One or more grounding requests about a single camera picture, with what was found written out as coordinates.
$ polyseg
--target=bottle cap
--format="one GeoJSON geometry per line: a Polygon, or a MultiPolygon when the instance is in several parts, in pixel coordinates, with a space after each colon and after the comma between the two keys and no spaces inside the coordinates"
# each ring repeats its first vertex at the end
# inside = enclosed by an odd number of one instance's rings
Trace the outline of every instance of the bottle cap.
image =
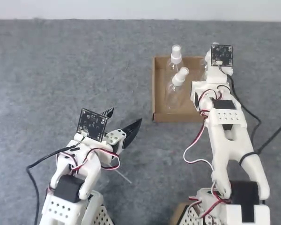
{"type": "Polygon", "coordinates": [[[181,67],[178,73],[175,74],[175,76],[172,79],[172,83],[179,87],[183,84],[185,81],[186,76],[189,74],[189,70],[186,67],[181,67]]]}
{"type": "Polygon", "coordinates": [[[178,64],[182,61],[181,46],[173,45],[172,54],[170,55],[170,60],[172,63],[178,64]]]}

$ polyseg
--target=spray bottle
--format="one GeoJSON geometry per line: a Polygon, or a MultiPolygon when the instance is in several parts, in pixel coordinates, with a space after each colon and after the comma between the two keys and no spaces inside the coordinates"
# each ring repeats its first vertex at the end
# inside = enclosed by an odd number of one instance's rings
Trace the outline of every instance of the spray bottle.
{"type": "Polygon", "coordinates": [[[173,45],[172,53],[165,68],[164,85],[166,85],[183,66],[181,47],[179,45],[173,45]]]}
{"type": "Polygon", "coordinates": [[[182,93],[182,84],[188,74],[188,68],[182,67],[167,84],[165,90],[165,104],[169,109],[179,108],[182,105],[185,97],[182,93]]]}

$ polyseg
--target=gray carpet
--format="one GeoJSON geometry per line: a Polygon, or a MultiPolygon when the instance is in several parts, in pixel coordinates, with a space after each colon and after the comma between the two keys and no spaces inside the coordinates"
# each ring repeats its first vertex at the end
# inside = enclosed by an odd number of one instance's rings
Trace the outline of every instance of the gray carpet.
{"type": "MultiPolygon", "coordinates": [[[[0,21],[0,225],[31,225],[35,191],[25,166],[64,147],[81,107],[115,106],[107,129],[143,118],[100,190],[117,225],[165,225],[179,202],[211,186],[204,164],[187,165],[183,150],[200,124],[151,121],[151,58],[181,44],[205,55],[214,41],[234,45],[234,79],[244,104],[264,121],[259,146],[281,124],[281,23],[192,21],[0,21]]],[[[249,130],[256,121],[246,115],[249,130]]],[[[189,157],[212,159],[207,132],[189,157]]],[[[271,187],[272,224],[281,225],[281,134],[261,156],[271,187]]],[[[54,159],[33,169],[41,202],[54,159]]],[[[237,163],[232,179],[247,179],[237,163]]]]}

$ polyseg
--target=cardboard tray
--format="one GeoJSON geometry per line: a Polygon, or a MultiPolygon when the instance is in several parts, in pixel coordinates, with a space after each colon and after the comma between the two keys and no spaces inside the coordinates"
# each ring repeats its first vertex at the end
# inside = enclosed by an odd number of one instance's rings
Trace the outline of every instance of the cardboard tray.
{"type": "Polygon", "coordinates": [[[203,57],[184,57],[185,67],[190,71],[183,85],[185,100],[183,105],[178,109],[168,109],[165,106],[165,66],[169,56],[153,57],[152,66],[152,120],[155,122],[201,122],[203,118],[196,111],[190,100],[192,81],[199,81],[204,72],[200,65],[203,57]]]}

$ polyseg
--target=black cable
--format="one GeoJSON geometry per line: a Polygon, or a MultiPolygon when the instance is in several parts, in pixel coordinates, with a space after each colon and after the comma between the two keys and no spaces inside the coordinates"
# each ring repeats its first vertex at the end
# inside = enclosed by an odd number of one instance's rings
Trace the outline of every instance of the black cable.
{"type": "MultiPolygon", "coordinates": [[[[225,73],[223,70],[222,70],[222,67],[219,66],[219,69],[222,73],[224,73],[231,81],[231,87],[232,87],[232,91],[233,91],[233,94],[234,94],[234,97],[235,99],[240,103],[240,105],[243,107],[243,109],[245,109],[247,111],[247,113],[249,113],[252,117],[254,117],[257,121],[258,121],[258,124],[254,127],[252,133],[251,133],[251,136],[250,136],[250,139],[251,139],[251,142],[252,142],[252,145],[253,145],[253,141],[254,141],[254,136],[255,136],[255,133],[256,133],[256,130],[257,128],[261,125],[261,119],[259,119],[258,116],[256,116],[255,114],[253,114],[250,110],[248,110],[243,104],[242,102],[239,100],[239,97],[237,96],[236,92],[235,92],[235,87],[234,87],[234,80],[232,79],[232,77],[225,73]]],[[[256,151],[253,151],[253,152],[249,152],[247,154],[244,154],[242,156],[242,158],[239,160],[239,165],[242,164],[242,162],[244,161],[244,159],[248,156],[251,156],[251,155],[254,155],[254,154],[257,154],[257,155],[260,155],[262,150],[281,132],[281,126],[273,133],[273,135],[266,141],[264,142],[256,151]]]]}
{"type": "Polygon", "coordinates": [[[241,166],[242,163],[243,163],[243,161],[244,161],[244,159],[245,159],[246,157],[248,157],[248,156],[251,156],[251,155],[254,155],[254,154],[260,155],[261,152],[262,152],[262,150],[263,150],[263,149],[264,149],[280,132],[281,132],[281,126],[275,131],[275,133],[273,133],[273,135],[272,135],[266,142],[263,143],[263,145],[261,145],[261,146],[257,149],[257,151],[251,151],[251,152],[249,152],[249,153],[247,153],[247,154],[244,154],[244,155],[242,156],[242,158],[239,160],[239,163],[238,163],[238,164],[241,166]]]}
{"type": "Polygon", "coordinates": [[[235,91],[233,78],[232,78],[229,74],[225,73],[225,72],[222,70],[222,67],[221,67],[221,66],[219,66],[219,69],[220,69],[220,71],[221,71],[223,74],[225,74],[225,75],[229,78],[229,80],[231,81],[231,88],[232,88],[232,92],[233,92],[233,94],[234,94],[235,99],[240,103],[240,105],[242,106],[242,108],[243,108],[247,113],[249,113],[253,118],[255,118],[255,119],[258,121],[258,124],[253,128],[252,133],[251,133],[251,136],[250,136],[250,140],[251,140],[251,142],[252,142],[252,145],[254,146],[254,136],[255,136],[255,133],[256,133],[258,127],[261,125],[262,121],[261,121],[261,119],[259,119],[258,116],[256,116],[256,115],[255,115],[254,113],[252,113],[250,110],[248,110],[248,109],[244,106],[244,104],[240,101],[240,99],[239,99],[239,97],[238,97],[238,95],[236,94],[236,91],[235,91]]]}
{"type": "Polygon", "coordinates": [[[257,154],[260,155],[262,150],[281,132],[281,126],[276,130],[275,133],[266,141],[264,144],[257,149],[257,154]]]}
{"type": "Polygon", "coordinates": [[[231,89],[229,87],[227,87],[226,85],[220,84],[216,88],[218,89],[219,87],[227,88],[229,90],[229,92],[231,93],[231,89]]]}
{"type": "Polygon", "coordinates": [[[69,149],[72,149],[72,148],[75,148],[77,147],[83,140],[84,140],[85,137],[82,138],[81,141],[79,141],[77,144],[75,145],[72,145],[70,147],[65,147],[65,148],[62,148],[62,149],[59,149],[57,151],[54,151],[42,158],[40,158],[38,161],[34,162],[33,164],[30,164],[29,166],[26,167],[26,172],[29,176],[29,178],[31,179],[32,183],[33,183],[33,186],[34,186],[34,189],[36,191],[36,195],[37,195],[37,209],[36,209],[36,215],[35,215],[35,218],[34,218],[34,225],[37,225],[37,219],[38,219],[38,213],[39,213],[39,191],[38,191],[38,187],[37,187],[37,183],[35,181],[35,179],[33,178],[31,172],[30,172],[30,169],[35,167],[36,165],[38,165],[39,163],[43,162],[44,160],[46,160],[47,158],[50,158],[56,154],[59,154],[61,152],[64,152],[64,151],[67,151],[69,149]]]}

